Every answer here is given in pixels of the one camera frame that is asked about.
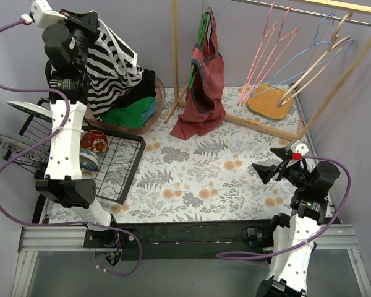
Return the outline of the blue patterned plate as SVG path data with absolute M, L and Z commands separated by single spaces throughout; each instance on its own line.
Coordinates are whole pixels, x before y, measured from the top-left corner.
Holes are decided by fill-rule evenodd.
M 10 150 L 14 153 L 21 153 L 36 144 L 36 141 L 28 137 L 21 136 L 11 132 L 0 131 L 0 147 Z M 25 158 L 32 161 L 48 162 L 49 152 L 42 146 L 28 152 Z

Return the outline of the blue white ceramic bowl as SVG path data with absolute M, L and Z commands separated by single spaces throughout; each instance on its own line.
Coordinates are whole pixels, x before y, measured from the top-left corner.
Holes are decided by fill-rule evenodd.
M 95 152 L 81 148 L 80 167 L 90 171 L 97 171 L 100 167 L 98 155 Z

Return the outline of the black garment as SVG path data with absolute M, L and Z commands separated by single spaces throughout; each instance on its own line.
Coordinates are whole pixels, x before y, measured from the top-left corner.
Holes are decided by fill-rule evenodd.
M 133 103 L 146 97 L 155 97 L 155 78 L 154 70 L 145 69 L 142 74 L 142 80 L 128 94 L 128 100 Z

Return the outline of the orange woven bamboo tray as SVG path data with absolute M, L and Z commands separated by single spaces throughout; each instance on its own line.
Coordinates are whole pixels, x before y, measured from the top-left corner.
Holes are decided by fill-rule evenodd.
M 251 111 L 266 118 L 280 120 L 286 117 L 293 103 L 293 99 L 290 99 L 288 95 L 286 97 L 286 104 L 278 108 L 277 104 L 284 94 L 285 91 L 278 87 L 263 84 L 255 89 L 253 94 L 249 97 L 246 106 Z

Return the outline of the red floral bowl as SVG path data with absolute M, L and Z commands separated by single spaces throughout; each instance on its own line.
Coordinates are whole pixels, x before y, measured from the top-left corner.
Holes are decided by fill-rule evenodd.
M 108 139 L 103 131 L 93 129 L 82 136 L 80 145 L 83 149 L 103 153 L 108 149 Z

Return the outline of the wooden hanger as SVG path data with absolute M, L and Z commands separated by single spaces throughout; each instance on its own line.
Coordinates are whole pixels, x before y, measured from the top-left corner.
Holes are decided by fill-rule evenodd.
M 334 30 L 329 45 L 325 52 L 306 70 L 301 77 L 290 87 L 286 93 L 280 98 L 277 108 L 282 108 L 291 101 L 302 90 L 309 86 L 336 58 L 346 52 L 353 44 L 352 36 L 348 35 L 340 38 L 339 31 L 343 24 L 352 17 L 353 13 L 348 12 L 337 25 Z

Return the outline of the blue garment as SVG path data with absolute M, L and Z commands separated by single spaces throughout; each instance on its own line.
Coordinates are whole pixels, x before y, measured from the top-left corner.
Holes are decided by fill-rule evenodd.
M 155 113 L 156 111 L 156 99 L 154 98 L 149 106 L 148 110 L 142 113 L 142 120 L 143 122 L 147 122 Z

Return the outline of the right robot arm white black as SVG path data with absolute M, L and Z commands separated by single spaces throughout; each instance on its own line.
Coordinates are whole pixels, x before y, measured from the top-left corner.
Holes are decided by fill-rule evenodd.
M 295 140 L 283 148 L 271 151 L 282 162 L 279 165 L 253 164 L 264 184 L 272 178 L 286 179 L 296 190 L 291 199 L 291 215 L 279 214 L 271 220 L 267 237 L 273 244 L 267 279 L 262 281 L 257 296 L 306 296 L 307 269 L 315 247 L 309 238 L 322 230 L 328 207 L 327 195 L 340 171 L 332 163 L 321 161 L 308 170 L 303 156 L 308 146 Z

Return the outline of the green plastic hanger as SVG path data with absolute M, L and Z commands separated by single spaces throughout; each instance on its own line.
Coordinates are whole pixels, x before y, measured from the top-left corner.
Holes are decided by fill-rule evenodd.
M 205 43 L 207 42 L 207 34 L 210 25 L 210 17 L 208 16 L 207 12 L 204 12 L 200 18 L 199 24 L 199 31 L 198 31 L 198 44 L 200 45 L 201 49 L 204 49 Z M 195 66 L 192 63 L 190 68 L 190 77 L 189 77 L 189 89 L 192 88 L 195 80 Z

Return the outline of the white plate dark rim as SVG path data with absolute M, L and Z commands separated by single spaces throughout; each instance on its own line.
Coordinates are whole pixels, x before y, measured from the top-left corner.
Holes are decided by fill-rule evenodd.
M 47 122 L 52 121 L 52 112 L 42 106 L 38 106 L 36 104 L 29 103 L 29 102 L 20 102 L 20 101 L 8 101 L 7 104 L 17 110 L 20 110 L 34 117 L 43 119 Z

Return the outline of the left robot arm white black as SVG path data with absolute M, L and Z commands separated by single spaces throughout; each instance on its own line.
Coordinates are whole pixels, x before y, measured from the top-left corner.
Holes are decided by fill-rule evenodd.
M 96 199 L 96 183 L 83 179 L 80 144 L 87 110 L 87 58 L 98 38 L 98 14 L 44 10 L 33 5 L 32 19 L 42 29 L 48 57 L 46 79 L 49 87 L 52 133 L 49 160 L 36 189 L 53 202 L 71 208 L 82 223 L 98 232 L 98 240 L 111 248 L 119 232 L 111 227 L 112 215 Z

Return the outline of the red tank top green trim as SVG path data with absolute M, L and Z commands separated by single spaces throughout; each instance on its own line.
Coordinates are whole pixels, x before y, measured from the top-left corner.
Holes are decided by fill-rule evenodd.
M 224 89 L 224 61 L 218 51 L 216 20 L 209 7 L 205 15 L 210 21 L 210 35 L 204 45 L 195 44 L 191 66 L 194 67 L 195 79 L 187 89 L 186 104 L 171 135 L 188 140 L 194 135 L 204 136 L 217 128 L 226 110 L 221 101 Z

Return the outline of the aluminium frame rail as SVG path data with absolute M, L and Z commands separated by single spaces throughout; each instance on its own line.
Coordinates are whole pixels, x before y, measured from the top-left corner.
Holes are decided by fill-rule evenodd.
M 119 246 L 126 251 L 124 260 L 136 260 L 139 254 L 137 243 L 130 239 L 131 232 L 121 228 Z M 93 231 L 86 226 L 25 227 L 21 232 L 20 251 L 105 251 L 110 249 L 109 239 L 113 231 Z M 352 267 L 363 296 L 371 296 L 371 285 L 362 263 L 359 244 L 351 225 L 335 223 L 316 240 L 318 249 L 345 249 L 351 258 Z M 272 247 L 263 248 L 264 253 Z

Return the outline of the metal hanging rod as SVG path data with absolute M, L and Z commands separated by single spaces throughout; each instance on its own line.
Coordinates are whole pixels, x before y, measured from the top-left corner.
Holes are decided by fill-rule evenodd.
M 289 9 L 289 7 L 286 7 L 286 6 L 280 6 L 280 5 L 277 5 L 277 4 L 272 5 L 270 3 L 261 2 L 261 1 L 252 1 L 252 0 L 233 0 L 233 1 L 243 3 L 243 4 L 249 4 L 249 5 L 253 5 L 253 6 L 260 6 L 260 7 L 271 8 L 273 6 L 274 9 L 279 9 L 281 11 L 287 11 Z M 303 10 L 303 9 L 291 8 L 290 11 L 293 12 L 293 13 L 296 13 L 296 14 L 318 17 L 320 19 L 324 19 L 325 17 L 327 17 L 328 19 L 330 19 L 332 21 L 338 21 L 339 22 L 341 20 L 340 17 L 337 17 L 335 15 L 326 15 L 326 14 L 322 14 L 322 13 L 319 13 L 319 12 L 306 11 L 306 10 Z M 365 27 L 371 27 L 371 22 L 364 22 L 364 21 L 352 20 L 352 19 L 347 19 L 346 22 L 350 23 L 350 24 L 361 25 L 361 26 L 365 26 Z

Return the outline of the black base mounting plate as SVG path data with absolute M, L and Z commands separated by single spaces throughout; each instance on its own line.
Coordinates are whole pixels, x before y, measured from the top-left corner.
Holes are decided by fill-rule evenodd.
M 142 244 L 142 259 L 213 259 L 228 251 L 262 252 L 273 246 L 278 219 L 120 225 Z

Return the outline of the pink wire hanger front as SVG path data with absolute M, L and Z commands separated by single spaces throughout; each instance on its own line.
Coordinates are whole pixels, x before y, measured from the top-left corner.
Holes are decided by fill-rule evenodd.
M 275 7 L 275 3 L 272 3 L 271 6 L 270 6 L 269 13 L 267 15 L 267 19 L 266 19 L 266 22 L 265 22 L 264 29 L 263 29 L 262 39 L 261 39 L 260 44 L 258 46 L 257 52 L 254 56 L 254 60 L 253 60 L 252 65 L 250 67 L 249 73 L 247 75 L 246 82 L 245 82 L 245 84 L 242 88 L 242 92 L 241 92 L 241 95 L 239 97 L 238 105 L 244 105 L 245 102 L 247 101 L 247 91 L 251 91 L 252 86 L 253 86 L 253 84 L 250 84 L 252 82 L 252 78 L 253 78 L 253 76 L 255 74 L 255 71 L 257 70 L 257 67 L 260 63 L 260 60 L 262 59 L 263 54 L 265 53 L 265 50 L 266 50 L 266 48 L 267 48 L 267 46 L 268 46 L 268 44 L 269 44 L 269 42 L 272 38 L 272 35 L 276 30 L 276 26 L 277 26 L 276 22 L 271 27 L 268 26 L 270 16 L 271 16 L 271 13 L 272 13 L 274 7 Z

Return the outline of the floral tablecloth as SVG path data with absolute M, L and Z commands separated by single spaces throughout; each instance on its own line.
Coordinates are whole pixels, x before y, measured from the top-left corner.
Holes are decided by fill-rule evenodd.
M 166 89 L 159 120 L 144 133 L 145 150 L 123 206 L 106 209 L 119 223 L 270 219 L 291 213 L 295 188 L 263 184 L 253 163 L 279 163 L 270 148 L 286 140 L 223 121 L 204 136 L 171 135 L 174 90 Z

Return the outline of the black white striped tank top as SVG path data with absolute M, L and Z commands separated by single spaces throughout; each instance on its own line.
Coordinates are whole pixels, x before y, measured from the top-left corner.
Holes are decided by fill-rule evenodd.
M 142 81 L 143 69 L 137 53 L 101 18 L 98 38 L 88 48 L 87 75 L 90 79 L 87 103 L 96 120 Z

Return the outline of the pink translucent plastic basin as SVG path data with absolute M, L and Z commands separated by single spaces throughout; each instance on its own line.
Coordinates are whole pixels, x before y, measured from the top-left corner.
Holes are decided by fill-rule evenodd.
M 126 132 L 129 134 L 142 135 L 147 133 L 152 129 L 153 125 L 159 120 L 161 112 L 163 111 L 164 104 L 166 99 L 166 90 L 162 81 L 155 77 L 155 97 L 151 101 L 148 109 L 144 108 L 141 117 L 143 119 L 143 127 L 133 128 L 128 126 L 123 126 L 118 123 L 108 123 L 104 121 L 97 121 L 90 110 L 87 108 L 87 111 L 84 116 L 84 124 L 90 127 L 94 127 L 99 130 L 107 131 L 120 131 Z

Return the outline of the green garment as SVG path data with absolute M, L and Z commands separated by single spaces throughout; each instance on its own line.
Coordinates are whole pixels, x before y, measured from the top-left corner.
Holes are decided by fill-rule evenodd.
M 146 97 L 124 108 L 111 108 L 102 117 L 104 123 L 141 129 L 145 126 L 142 113 L 148 110 L 155 97 Z

